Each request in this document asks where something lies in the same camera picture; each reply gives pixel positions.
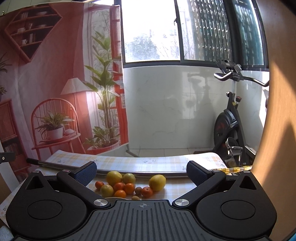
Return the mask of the large yellow lemon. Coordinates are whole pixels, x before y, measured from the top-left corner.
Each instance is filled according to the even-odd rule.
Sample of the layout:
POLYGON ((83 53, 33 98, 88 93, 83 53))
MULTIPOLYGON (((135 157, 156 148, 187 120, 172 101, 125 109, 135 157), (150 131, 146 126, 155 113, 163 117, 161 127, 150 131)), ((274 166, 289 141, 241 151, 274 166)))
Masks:
POLYGON ((161 191, 166 185, 166 178, 163 175, 154 175, 149 180, 149 187, 153 191, 161 191))

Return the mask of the green-yellow orange back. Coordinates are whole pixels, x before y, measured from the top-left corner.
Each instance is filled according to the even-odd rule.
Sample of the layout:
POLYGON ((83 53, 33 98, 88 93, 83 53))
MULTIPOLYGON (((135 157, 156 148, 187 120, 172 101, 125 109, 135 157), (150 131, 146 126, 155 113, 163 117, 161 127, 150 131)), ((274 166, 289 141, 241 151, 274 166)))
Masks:
POLYGON ((132 173, 124 174, 122 180, 123 180, 124 184, 128 184, 128 183, 135 184, 135 182, 136 182, 136 178, 132 173))

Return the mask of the green-yellow orange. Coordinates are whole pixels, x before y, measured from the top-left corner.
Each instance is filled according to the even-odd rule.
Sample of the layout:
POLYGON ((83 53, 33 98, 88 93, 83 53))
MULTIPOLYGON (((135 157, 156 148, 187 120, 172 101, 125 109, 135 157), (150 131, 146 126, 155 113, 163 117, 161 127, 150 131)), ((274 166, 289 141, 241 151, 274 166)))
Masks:
POLYGON ((100 189, 101 195, 104 198, 112 197, 114 194, 113 187, 109 184, 103 185, 100 189))
POLYGON ((124 184, 128 184, 128 183, 135 184, 135 182, 136 182, 136 178, 132 173, 124 174, 122 180, 123 180, 124 184))

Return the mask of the small orange tangerine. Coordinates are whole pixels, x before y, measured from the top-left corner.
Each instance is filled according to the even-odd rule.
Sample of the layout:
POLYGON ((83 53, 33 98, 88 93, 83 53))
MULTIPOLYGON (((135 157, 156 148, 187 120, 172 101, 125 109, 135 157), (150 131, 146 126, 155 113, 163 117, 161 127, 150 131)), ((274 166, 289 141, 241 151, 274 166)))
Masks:
POLYGON ((114 193, 114 197, 118 197, 118 198, 126 198, 127 194, 124 190, 117 190, 114 193))
POLYGON ((95 188, 100 191, 102 186, 104 186, 104 183, 102 181, 96 181, 95 182, 95 188))
POLYGON ((118 182, 113 186, 113 190, 116 192, 118 190, 124 190, 125 184, 123 182, 118 182))
POLYGON ((141 195, 144 198, 150 198, 153 195, 153 190, 151 189, 151 187, 144 187, 141 190, 141 195))
POLYGON ((125 192, 127 195, 132 195, 135 190, 135 185, 133 183, 127 183, 125 185, 125 192))

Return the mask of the steel pole with gold end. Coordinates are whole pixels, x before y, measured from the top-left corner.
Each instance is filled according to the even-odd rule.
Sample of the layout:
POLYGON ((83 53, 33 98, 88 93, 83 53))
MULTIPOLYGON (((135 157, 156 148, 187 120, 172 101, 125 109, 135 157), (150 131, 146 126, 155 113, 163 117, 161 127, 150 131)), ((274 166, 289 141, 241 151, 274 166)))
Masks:
MULTIPOLYGON (((47 167, 57 170, 63 170, 67 169, 70 171, 74 171, 78 169, 79 167, 76 166, 69 166, 64 164, 57 164, 57 163, 50 163, 50 162, 43 162, 32 158, 27 158, 26 162, 32 165, 41 166, 41 167, 47 167)), ((223 169, 214 169, 214 171, 223 171, 225 174, 238 174, 238 173, 250 173, 250 169, 248 170, 247 167, 238 167, 238 168, 223 168, 223 169)), ((187 177, 187 171, 168 171, 168 172, 144 172, 144 171, 119 171, 121 174, 126 173, 133 173, 136 178, 142 178, 142 179, 148 179, 151 178, 153 175, 164 175, 166 178, 183 178, 187 177)))

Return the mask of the green-yellow orange front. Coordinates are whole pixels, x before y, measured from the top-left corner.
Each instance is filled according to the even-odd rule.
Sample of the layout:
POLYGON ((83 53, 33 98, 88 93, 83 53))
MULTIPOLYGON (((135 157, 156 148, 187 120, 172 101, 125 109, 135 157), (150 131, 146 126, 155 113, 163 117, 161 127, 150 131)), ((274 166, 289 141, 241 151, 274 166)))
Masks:
POLYGON ((104 198, 112 197, 114 194, 113 187, 109 184, 103 185, 100 189, 101 195, 104 198))

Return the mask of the plaid floral tablecloth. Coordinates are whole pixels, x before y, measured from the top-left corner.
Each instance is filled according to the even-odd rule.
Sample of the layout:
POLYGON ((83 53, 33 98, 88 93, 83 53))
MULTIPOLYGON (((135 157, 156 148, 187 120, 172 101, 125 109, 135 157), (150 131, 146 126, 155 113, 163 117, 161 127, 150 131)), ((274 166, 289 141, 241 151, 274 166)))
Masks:
MULTIPOLYGON (((226 168, 222 159, 215 153, 191 154, 172 157, 112 157, 112 156, 95 156, 88 154, 75 154, 56 151, 46 162, 51 164, 60 164, 71 167, 80 167, 89 161, 94 161, 98 170, 118 171, 123 173, 136 174, 137 172, 148 174, 176 172, 185 174, 186 166, 189 161, 195 161, 202 167, 212 170, 226 168)), ((167 178, 163 190, 152 196, 152 199, 167 199, 170 202, 182 196, 186 192, 195 188, 195 184, 188 177, 167 178)))

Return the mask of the large yellow grapefruit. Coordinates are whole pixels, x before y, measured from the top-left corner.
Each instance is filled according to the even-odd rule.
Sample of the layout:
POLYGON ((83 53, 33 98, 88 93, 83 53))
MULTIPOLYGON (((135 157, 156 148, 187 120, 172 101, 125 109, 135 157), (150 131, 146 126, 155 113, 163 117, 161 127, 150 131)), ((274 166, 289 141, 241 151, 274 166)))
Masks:
POLYGON ((122 175, 118 171, 110 171, 106 175, 106 180, 110 186, 114 186, 116 183, 122 181, 122 175))

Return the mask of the black exercise bike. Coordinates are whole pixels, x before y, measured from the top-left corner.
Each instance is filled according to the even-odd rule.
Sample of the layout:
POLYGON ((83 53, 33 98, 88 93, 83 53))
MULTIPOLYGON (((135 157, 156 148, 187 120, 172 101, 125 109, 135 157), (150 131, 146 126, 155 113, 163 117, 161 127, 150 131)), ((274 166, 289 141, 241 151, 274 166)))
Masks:
POLYGON ((242 98, 236 95, 235 89, 240 81, 251 81, 262 87, 268 87, 269 83, 263 83, 255 78, 242 75, 240 64, 222 59, 217 59, 216 63, 222 72, 214 73, 214 77, 220 81, 232 80, 232 90, 226 92, 228 97, 227 108, 218 115, 215 121, 214 148, 210 152, 217 154, 224 163, 233 158, 236 167, 252 165, 254 157, 246 145, 238 112, 242 98))

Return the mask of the wooden board panel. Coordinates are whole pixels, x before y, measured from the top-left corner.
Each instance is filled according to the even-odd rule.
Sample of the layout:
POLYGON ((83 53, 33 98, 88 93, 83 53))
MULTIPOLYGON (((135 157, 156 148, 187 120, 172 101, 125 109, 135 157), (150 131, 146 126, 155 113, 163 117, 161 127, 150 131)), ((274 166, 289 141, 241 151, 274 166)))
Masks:
POLYGON ((271 199, 272 240, 295 230, 295 14, 282 1, 257 2, 270 70, 267 116, 252 172, 271 199))

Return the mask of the printed room backdrop cloth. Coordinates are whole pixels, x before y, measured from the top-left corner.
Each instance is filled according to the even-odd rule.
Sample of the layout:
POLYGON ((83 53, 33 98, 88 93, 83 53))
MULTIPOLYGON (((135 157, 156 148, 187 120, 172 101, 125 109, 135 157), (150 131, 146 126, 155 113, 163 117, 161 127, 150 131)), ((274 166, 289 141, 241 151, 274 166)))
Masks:
POLYGON ((118 5, 27 6, 1 15, 1 145, 19 182, 58 150, 128 144, 118 5))

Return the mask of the window with dark frame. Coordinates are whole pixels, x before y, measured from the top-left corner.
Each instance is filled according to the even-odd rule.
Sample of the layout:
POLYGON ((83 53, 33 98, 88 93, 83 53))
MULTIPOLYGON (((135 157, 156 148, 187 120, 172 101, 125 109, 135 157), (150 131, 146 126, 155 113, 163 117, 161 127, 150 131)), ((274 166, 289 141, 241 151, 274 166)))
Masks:
POLYGON ((265 32, 256 1, 118 1, 125 68, 215 67, 218 59, 266 71, 265 32))

